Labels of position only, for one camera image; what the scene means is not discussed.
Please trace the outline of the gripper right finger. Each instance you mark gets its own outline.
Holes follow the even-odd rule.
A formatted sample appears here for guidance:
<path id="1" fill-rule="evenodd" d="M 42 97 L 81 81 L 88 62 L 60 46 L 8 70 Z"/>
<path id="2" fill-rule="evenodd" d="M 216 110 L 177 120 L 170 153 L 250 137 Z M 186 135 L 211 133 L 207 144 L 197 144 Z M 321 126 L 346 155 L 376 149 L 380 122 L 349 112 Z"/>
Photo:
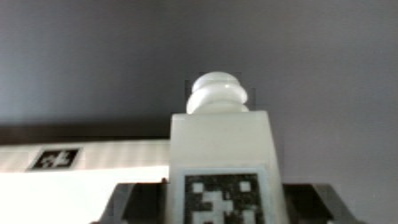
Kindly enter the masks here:
<path id="1" fill-rule="evenodd" d="M 289 224 L 367 224 L 348 209 L 330 184 L 282 185 Z"/>

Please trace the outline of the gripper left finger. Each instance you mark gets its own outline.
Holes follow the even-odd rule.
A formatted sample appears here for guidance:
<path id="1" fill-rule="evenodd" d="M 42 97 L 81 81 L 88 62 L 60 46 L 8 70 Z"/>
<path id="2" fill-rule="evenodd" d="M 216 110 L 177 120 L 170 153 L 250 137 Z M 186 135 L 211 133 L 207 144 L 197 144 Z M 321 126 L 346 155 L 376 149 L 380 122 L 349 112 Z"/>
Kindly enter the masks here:
<path id="1" fill-rule="evenodd" d="M 88 224 L 165 224 L 166 180 L 118 183 L 99 218 Z"/>

